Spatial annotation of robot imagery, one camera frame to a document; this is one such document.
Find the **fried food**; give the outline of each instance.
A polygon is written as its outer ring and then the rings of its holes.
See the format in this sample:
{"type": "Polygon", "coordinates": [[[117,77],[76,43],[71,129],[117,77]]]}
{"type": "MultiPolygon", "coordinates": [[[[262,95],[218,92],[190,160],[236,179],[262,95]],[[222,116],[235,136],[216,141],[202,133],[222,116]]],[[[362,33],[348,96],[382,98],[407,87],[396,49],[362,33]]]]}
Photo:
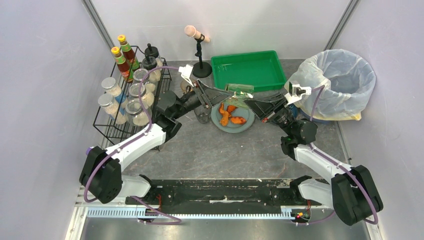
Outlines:
{"type": "Polygon", "coordinates": [[[221,118],[221,121],[219,121],[219,123],[222,125],[222,126],[227,126],[228,125],[228,121],[229,121],[229,119],[230,119],[230,114],[227,112],[227,111],[224,111],[224,113],[222,114],[222,118],[221,118]]]}
{"type": "Polygon", "coordinates": [[[230,118],[230,121],[233,124],[245,124],[247,122],[246,119],[242,116],[233,116],[232,118],[230,118]]]}
{"type": "Polygon", "coordinates": [[[223,103],[223,102],[221,102],[221,106],[219,107],[219,113],[220,113],[221,115],[224,115],[224,112],[225,112],[225,110],[224,110],[224,103],[223,103]]]}
{"type": "Polygon", "coordinates": [[[228,105],[227,107],[226,107],[226,111],[229,113],[229,114],[231,114],[232,112],[234,112],[234,110],[236,110],[237,109],[237,107],[236,106],[234,106],[234,105],[228,105]]]}

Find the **plate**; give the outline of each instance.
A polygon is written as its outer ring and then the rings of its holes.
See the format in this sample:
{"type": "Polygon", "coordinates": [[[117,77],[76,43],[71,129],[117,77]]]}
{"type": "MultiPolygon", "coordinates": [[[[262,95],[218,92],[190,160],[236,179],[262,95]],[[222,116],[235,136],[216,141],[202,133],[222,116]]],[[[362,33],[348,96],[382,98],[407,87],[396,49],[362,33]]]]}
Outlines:
{"type": "MultiPolygon", "coordinates": [[[[212,112],[210,114],[210,118],[212,119],[212,122],[222,131],[230,133],[230,134],[238,134],[246,129],[250,128],[252,126],[253,122],[255,121],[255,114],[252,110],[247,108],[237,108],[234,110],[231,115],[233,117],[243,117],[246,119],[245,124],[234,124],[231,121],[228,121],[227,126],[223,126],[220,123],[221,118],[223,117],[220,113],[220,106],[221,104],[217,104],[214,107],[212,107],[212,112]]],[[[227,109],[228,104],[224,103],[224,109],[227,109]]]]}

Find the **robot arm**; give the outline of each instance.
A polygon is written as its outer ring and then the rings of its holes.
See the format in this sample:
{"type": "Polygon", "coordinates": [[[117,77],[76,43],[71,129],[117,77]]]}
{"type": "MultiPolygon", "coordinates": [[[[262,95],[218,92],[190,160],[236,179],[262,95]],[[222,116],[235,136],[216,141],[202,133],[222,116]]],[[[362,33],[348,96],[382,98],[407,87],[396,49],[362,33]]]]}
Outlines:
{"type": "Polygon", "coordinates": [[[290,183],[295,196],[299,200],[313,200],[334,209],[337,216],[351,226],[371,216],[372,211],[362,192],[341,167],[356,177],[377,212],[383,209],[383,202],[366,167],[353,167],[320,151],[312,144],[318,126],[307,119],[293,117],[289,104],[308,94],[311,94],[310,88],[290,84],[289,93],[285,95],[278,93],[264,99],[245,99],[244,102],[262,122],[274,123],[287,134],[281,137],[284,154],[307,165],[326,181],[317,181],[310,176],[299,177],[290,183]]]}

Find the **red sauce bottle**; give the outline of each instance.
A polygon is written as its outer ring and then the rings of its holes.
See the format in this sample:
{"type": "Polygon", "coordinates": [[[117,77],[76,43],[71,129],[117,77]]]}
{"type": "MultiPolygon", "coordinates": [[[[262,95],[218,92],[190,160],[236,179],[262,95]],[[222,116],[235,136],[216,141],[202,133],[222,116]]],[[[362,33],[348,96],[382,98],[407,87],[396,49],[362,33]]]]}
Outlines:
{"type": "Polygon", "coordinates": [[[120,71],[120,74],[122,75],[123,79],[126,82],[132,83],[133,82],[133,70],[130,69],[130,64],[127,62],[125,57],[122,55],[119,47],[114,46],[110,50],[115,57],[116,65],[118,66],[118,69],[120,71]]]}

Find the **green tray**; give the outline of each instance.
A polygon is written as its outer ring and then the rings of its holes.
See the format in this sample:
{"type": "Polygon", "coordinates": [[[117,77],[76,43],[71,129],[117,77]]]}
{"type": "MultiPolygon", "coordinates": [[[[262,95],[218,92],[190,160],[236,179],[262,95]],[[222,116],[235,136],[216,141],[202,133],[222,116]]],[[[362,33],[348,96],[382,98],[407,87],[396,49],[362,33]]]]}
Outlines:
{"type": "Polygon", "coordinates": [[[246,84],[263,92],[279,90],[287,81],[276,51],[214,56],[210,61],[219,89],[225,89],[226,84],[246,84]]]}

